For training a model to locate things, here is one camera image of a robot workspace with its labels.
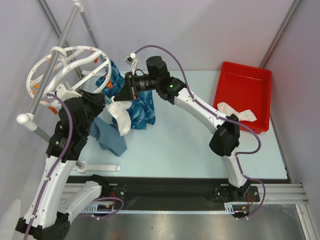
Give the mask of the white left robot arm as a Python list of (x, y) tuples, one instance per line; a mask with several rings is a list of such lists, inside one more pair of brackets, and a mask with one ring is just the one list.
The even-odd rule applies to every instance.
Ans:
[(44, 172), (28, 212), (15, 227), (24, 239), (32, 236), (36, 240), (63, 240), (72, 222), (93, 200), (105, 200), (110, 187), (97, 175), (91, 177), (81, 190), (64, 204), (60, 199), (69, 175), (79, 160), (94, 119), (106, 106), (103, 93), (79, 90), (76, 96), (62, 100), (56, 93), (48, 93), (60, 104), (54, 134), (46, 150)]

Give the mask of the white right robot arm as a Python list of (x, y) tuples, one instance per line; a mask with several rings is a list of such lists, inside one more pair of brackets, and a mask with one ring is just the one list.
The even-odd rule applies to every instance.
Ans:
[(142, 92), (156, 91), (161, 99), (190, 113), (211, 133), (210, 149), (223, 160), (231, 196), (242, 201), (249, 194), (250, 182), (243, 176), (236, 160), (240, 144), (238, 117), (225, 115), (199, 99), (180, 79), (170, 75), (166, 63), (160, 56), (146, 60), (147, 73), (138, 75), (138, 59), (134, 53), (125, 58), (132, 70), (125, 73), (124, 85), (114, 98), (115, 102), (136, 100)]

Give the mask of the teal clothes peg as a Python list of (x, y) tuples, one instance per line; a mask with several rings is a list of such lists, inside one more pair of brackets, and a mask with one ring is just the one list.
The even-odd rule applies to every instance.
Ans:
[(105, 99), (105, 103), (108, 104), (108, 105), (113, 102), (113, 101), (112, 101), (109, 97), (107, 97), (107, 96), (105, 96), (104, 99)]

